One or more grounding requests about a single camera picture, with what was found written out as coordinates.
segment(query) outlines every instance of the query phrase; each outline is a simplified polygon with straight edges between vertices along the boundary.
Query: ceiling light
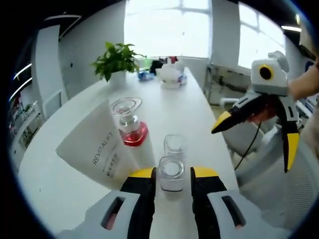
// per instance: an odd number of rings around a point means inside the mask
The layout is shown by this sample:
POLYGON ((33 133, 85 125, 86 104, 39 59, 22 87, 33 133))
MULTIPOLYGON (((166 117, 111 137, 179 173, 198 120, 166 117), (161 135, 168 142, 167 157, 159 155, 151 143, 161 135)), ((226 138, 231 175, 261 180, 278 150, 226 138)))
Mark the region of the ceiling light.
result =
POLYGON ((296 14, 296 21, 297 21, 297 24, 300 25, 300 16, 299 16, 299 14, 296 14))
POLYGON ((295 27, 295 26, 281 26, 281 28, 282 28, 283 30, 301 32, 301 28, 300 28, 300 27, 295 27))
POLYGON ((16 75, 14 76, 13 79, 17 78, 18 75, 20 75, 23 71, 25 71, 26 69, 28 69, 32 64, 28 64, 27 66, 25 66, 22 70, 20 70, 18 73, 16 73, 16 75))
POLYGON ((13 94, 12 96, 9 98, 9 102, 11 101, 11 99, 29 82, 32 80, 32 77, 28 80, 26 80, 13 94))

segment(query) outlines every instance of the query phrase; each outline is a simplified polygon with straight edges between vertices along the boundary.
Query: bottle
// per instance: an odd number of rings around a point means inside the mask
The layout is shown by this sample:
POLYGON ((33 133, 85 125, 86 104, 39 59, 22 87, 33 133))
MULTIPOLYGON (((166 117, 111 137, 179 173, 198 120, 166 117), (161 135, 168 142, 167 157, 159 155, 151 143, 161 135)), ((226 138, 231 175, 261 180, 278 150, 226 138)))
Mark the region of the bottle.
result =
POLYGON ((113 115, 120 118, 118 126, 124 145, 129 148, 139 169, 155 167, 149 129, 134 115, 141 103, 138 98, 121 98, 111 104, 113 115))

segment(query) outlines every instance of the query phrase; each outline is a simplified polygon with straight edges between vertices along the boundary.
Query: chair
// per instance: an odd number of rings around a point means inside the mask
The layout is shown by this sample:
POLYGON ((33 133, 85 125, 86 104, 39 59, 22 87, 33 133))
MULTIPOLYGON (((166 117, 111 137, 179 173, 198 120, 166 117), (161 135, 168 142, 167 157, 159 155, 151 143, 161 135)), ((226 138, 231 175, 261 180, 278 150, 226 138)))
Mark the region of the chair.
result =
POLYGON ((294 229, 319 194, 319 164, 300 139, 294 164, 284 173, 281 130, 259 150, 250 168, 236 173, 240 193, 262 211, 274 227, 294 229))
POLYGON ((61 94, 62 91, 56 92, 42 104, 45 120, 48 120, 62 106, 61 94))
MULTIPOLYGON (((225 111, 227 106, 233 106, 236 101, 238 101, 238 98, 221 98, 219 105, 225 111)), ((275 121, 276 119, 274 118, 261 124, 256 139, 247 155, 258 150, 265 133, 274 127, 275 121)), ((222 132, 231 154, 236 152, 239 156, 244 156, 244 153, 253 141, 257 128, 257 125, 254 123, 244 122, 222 132)))

